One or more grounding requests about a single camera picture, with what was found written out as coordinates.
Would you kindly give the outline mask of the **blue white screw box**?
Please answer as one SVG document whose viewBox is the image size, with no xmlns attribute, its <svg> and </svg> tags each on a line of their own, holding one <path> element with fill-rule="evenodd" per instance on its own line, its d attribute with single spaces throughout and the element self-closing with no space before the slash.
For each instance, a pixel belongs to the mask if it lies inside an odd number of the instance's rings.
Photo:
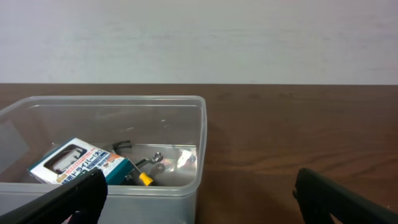
<svg viewBox="0 0 398 224">
<path fill-rule="evenodd" d="M 129 159 L 73 138 L 48 152 L 29 168 L 29 173 L 43 184 L 66 184 L 99 169 L 109 185 L 120 185 L 133 170 Z"/>
</svg>

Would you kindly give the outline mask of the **black yellow screwdriver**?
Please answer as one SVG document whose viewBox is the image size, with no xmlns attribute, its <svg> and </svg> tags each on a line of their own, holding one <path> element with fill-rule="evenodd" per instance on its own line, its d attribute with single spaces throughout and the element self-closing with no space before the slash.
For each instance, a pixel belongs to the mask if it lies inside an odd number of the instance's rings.
<svg viewBox="0 0 398 224">
<path fill-rule="evenodd" d="M 128 185 L 156 186 L 156 182 L 152 177 L 141 171 L 141 169 L 138 169 L 129 157 L 127 159 L 132 165 L 132 171 L 126 176 Z"/>
</svg>

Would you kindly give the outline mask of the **claw hammer orange black handle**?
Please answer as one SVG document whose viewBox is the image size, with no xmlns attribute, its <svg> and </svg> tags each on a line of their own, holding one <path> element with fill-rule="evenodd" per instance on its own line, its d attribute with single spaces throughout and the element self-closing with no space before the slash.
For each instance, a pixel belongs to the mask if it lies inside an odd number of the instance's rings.
<svg viewBox="0 0 398 224">
<path fill-rule="evenodd" d="M 130 140 L 119 141 L 102 147 L 103 150 L 114 154 L 120 154 L 121 149 L 130 149 L 130 148 L 132 148 L 132 143 Z"/>
</svg>

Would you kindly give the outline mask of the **clear plastic storage container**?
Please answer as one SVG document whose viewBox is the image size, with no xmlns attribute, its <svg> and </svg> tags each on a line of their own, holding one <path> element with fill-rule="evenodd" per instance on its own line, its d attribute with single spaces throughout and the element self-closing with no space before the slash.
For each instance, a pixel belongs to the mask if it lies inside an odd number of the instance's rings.
<svg viewBox="0 0 398 224">
<path fill-rule="evenodd" d="M 154 187 L 111 185 L 100 223 L 193 223 L 206 150 L 206 104 L 199 96 L 32 96 L 1 110 L 1 213 L 51 191 L 29 168 L 78 138 L 96 147 L 130 141 Z"/>
</svg>

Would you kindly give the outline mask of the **silver wrench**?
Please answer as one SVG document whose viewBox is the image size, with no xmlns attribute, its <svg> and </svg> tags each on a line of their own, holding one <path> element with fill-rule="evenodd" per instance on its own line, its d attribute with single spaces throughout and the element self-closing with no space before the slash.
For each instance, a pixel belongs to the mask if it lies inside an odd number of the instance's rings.
<svg viewBox="0 0 398 224">
<path fill-rule="evenodd" d="M 133 162 L 133 164 L 138 168 L 141 169 L 142 167 L 148 165 L 148 164 L 158 164 L 163 160 L 164 156 L 161 152 L 156 152 L 152 157 L 147 157 L 144 159 L 141 159 L 138 162 Z"/>
</svg>

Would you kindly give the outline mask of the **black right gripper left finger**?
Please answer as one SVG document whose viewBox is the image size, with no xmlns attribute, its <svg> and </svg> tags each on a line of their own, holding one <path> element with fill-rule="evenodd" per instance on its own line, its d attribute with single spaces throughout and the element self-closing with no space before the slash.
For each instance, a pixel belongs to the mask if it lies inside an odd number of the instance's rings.
<svg viewBox="0 0 398 224">
<path fill-rule="evenodd" d="M 3 224 L 97 223 L 108 194 L 102 170 L 94 168 L 39 198 L 1 215 Z"/>
</svg>

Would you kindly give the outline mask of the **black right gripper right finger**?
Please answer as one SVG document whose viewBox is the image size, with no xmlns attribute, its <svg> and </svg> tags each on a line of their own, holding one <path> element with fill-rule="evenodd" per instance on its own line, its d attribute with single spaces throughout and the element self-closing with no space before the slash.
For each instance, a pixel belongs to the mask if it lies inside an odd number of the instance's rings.
<svg viewBox="0 0 398 224">
<path fill-rule="evenodd" d="M 314 170 L 298 171 L 293 196 L 306 224 L 396 224 L 397 213 L 348 190 Z"/>
</svg>

